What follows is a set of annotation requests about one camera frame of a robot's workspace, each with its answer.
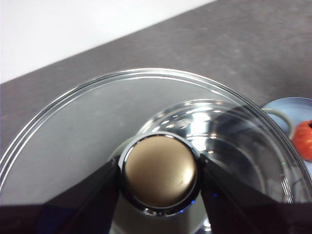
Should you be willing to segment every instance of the red fruit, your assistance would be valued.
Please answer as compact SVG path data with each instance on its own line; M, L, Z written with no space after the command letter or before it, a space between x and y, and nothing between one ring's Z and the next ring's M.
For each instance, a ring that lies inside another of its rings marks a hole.
M312 120L296 127L292 142L304 160L312 161Z

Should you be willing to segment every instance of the gold metal cylinder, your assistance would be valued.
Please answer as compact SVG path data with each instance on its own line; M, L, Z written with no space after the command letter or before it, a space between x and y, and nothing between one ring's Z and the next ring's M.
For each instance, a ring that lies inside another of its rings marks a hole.
M133 195L146 205L169 207L182 201L197 174L191 150L168 136L152 136L137 143L125 164Z

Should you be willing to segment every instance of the gray countertop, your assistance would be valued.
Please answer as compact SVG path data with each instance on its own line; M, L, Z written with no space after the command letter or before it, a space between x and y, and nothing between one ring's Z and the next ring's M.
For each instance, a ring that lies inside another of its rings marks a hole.
M288 96L312 98L311 64L312 1L218 0L2 84L1 154L49 102L105 73L189 71L261 106Z

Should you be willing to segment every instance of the blue plate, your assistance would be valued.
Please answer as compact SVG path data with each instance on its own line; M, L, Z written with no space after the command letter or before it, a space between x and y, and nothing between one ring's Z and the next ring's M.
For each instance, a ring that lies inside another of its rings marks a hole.
M305 97L285 97L269 102L263 108L273 108L290 118L294 126L297 126L303 121L312 119L312 99ZM279 127L285 132L289 133L288 125L280 118L269 114L269 116L279 125ZM306 162L306 166L312 176L312 163Z

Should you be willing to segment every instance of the metal cap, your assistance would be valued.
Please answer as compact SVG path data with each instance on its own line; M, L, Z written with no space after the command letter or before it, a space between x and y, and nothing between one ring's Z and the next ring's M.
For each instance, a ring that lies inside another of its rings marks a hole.
M128 154L128 188L142 203L170 207L181 202L195 184L196 162L191 150L170 136L139 141Z

